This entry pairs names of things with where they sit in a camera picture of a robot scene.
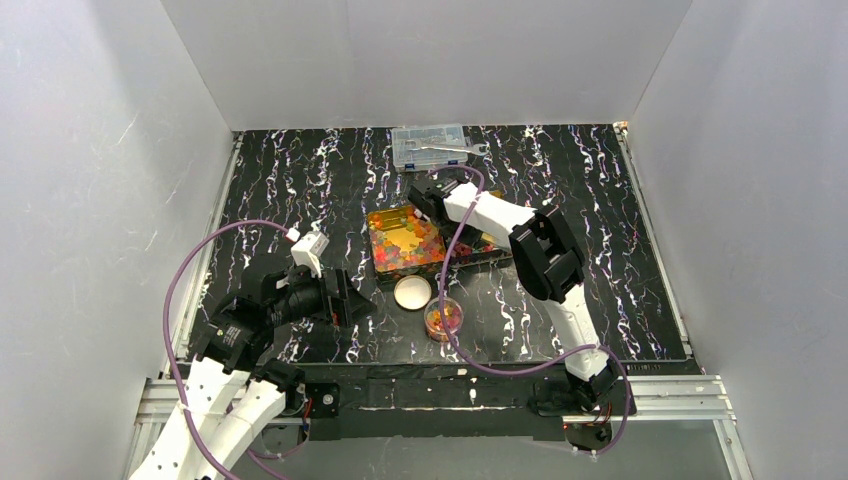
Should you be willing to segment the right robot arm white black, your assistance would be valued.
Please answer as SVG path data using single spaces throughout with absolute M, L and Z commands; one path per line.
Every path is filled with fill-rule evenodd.
M 600 343 L 586 303 L 585 255 L 559 208 L 520 206 L 463 180 L 425 178 L 413 183 L 408 199 L 440 233 L 460 235 L 471 245 L 484 234 L 513 258 L 519 284 L 547 312 L 562 347 L 566 385 L 554 392 L 565 411 L 591 411 L 618 378 L 608 353 L 582 350 Z

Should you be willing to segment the aluminium frame rail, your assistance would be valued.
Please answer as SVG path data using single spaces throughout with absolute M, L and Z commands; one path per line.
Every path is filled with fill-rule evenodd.
M 631 381 L 631 389 L 636 406 L 628 415 L 631 421 L 737 420 L 718 376 L 642 376 Z M 177 400 L 173 381 L 147 381 L 134 423 L 165 423 Z

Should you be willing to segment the tin of orange gummy candies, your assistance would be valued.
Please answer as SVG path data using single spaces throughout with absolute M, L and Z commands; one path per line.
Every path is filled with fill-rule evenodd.
M 443 237 L 415 212 L 407 205 L 367 214 L 372 260 L 380 282 L 409 275 L 433 277 L 440 270 L 446 252 Z

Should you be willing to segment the tin of multicolour star candies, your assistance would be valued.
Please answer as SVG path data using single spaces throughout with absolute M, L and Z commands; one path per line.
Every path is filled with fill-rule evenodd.
M 459 206 L 452 206 L 447 198 L 441 201 L 441 212 L 438 219 L 433 220 L 433 225 L 440 232 L 445 248 L 450 246 L 456 233 L 458 224 L 464 213 L 462 207 L 467 207 L 473 196 L 466 195 L 460 198 Z M 485 233 L 481 228 L 475 227 L 475 217 L 471 216 L 465 225 L 461 237 L 452 249 L 450 265 L 457 268 L 478 264 L 505 265 L 512 260 L 512 252 L 500 248 L 495 243 L 495 237 Z

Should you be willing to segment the clear glass jar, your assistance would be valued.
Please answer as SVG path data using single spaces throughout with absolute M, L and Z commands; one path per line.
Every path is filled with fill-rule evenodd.
M 438 298 L 432 299 L 424 308 L 424 322 L 428 336 L 438 342 L 449 341 L 447 331 L 456 335 L 463 323 L 462 307 L 452 298 L 445 297 L 444 305 Z

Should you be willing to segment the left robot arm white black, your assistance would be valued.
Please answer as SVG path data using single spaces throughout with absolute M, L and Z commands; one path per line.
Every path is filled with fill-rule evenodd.
M 235 463 L 305 383 L 300 368 L 261 359 L 275 331 L 304 319 L 352 327 L 375 309 L 344 269 L 324 268 L 310 256 L 252 259 L 197 337 L 178 401 L 131 478 L 233 478 Z

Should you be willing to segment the silver wrench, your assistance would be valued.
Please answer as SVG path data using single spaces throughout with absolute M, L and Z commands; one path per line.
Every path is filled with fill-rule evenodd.
M 426 143 L 418 140 L 409 140 L 405 143 L 407 150 L 436 150 L 447 152 L 466 153 L 474 156 L 484 156 L 489 152 L 489 147 L 485 144 L 473 144 L 470 146 L 452 145 L 452 144 L 434 144 Z

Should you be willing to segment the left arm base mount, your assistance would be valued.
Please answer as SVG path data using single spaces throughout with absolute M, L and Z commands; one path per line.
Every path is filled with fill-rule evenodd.
M 247 387 L 232 413 L 255 424 L 277 418 L 328 418 L 337 415 L 339 400 L 340 387 L 335 383 L 281 387 L 255 381 Z

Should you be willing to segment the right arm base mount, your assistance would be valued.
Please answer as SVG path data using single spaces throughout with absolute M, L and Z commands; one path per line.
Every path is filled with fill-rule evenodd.
M 632 388 L 620 380 L 600 391 L 576 380 L 536 382 L 527 407 L 542 418 L 575 417 L 563 421 L 565 439 L 574 451 L 592 455 L 614 446 L 636 412 Z

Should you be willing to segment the cream round jar lid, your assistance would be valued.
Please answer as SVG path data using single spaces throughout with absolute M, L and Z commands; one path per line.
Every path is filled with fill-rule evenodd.
M 408 275 L 396 283 L 393 295 L 401 308 L 416 311 L 429 303 L 432 298 L 432 288 L 427 279 L 418 275 Z

